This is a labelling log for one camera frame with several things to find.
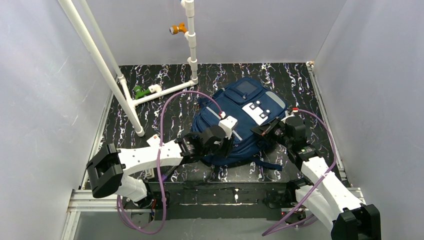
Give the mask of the navy blue student backpack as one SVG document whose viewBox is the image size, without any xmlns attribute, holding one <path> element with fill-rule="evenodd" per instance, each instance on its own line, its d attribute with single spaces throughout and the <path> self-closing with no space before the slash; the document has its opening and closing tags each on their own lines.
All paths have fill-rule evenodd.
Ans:
<svg viewBox="0 0 424 240">
<path fill-rule="evenodd" d="M 241 78 L 219 89 L 212 95 L 213 101 L 202 97 L 198 100 L 200 110 L 193 117 L 191 131 L 203 132 L 220 121 L 219 112 L 237 120 L 232 132 L 232 152 L 227 158 L 209 155 L 202 159 L 205 164 L 230 166 L 239 162 L 254 162 L 263 168 L 282 171 L 280 164 L 268 163 L 257 155 L 270 147 L 260 135 L 251 129 L 286 117 L 288 105 L 277 93 L 264 87 L 258 80 Z"/>
</svg>

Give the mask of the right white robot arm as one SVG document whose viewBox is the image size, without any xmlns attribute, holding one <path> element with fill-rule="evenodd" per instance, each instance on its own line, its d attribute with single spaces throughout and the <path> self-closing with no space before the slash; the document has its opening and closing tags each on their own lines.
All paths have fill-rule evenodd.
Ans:
<svg viewBox="0 0 424 240">
<path fill-rule="evenodd" d="M 373 204 L 363 203 L 343 185 L 307 142 L 306 131 L 298 116 L 276 118 L 252 128 L 265 141 L 286 147 L 290 161 L 310 181 L 295 184 L 289 193 L 327 227 L 331 239 L 380 240 L 380 211 Z"/>
</svg>

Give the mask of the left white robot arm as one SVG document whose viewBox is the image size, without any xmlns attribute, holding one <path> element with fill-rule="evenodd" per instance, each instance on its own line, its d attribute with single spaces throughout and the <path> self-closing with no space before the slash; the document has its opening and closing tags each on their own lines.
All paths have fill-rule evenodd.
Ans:
<svg viewBox="0 0 424 240">
<path fill-rule="evenodd" d="M 92 196 L 101 199 L 116 194 L 140 202 L 148 196 L 148 189 L 132 174 L 205 157 L 226 157 L 237 137 L 233 129 L 215 124 L 203 132 L 190 132 L 166 143 L 157 140 L 147 147 L 127 149 L 107 144 L 86 165 Z"/>
</svg>

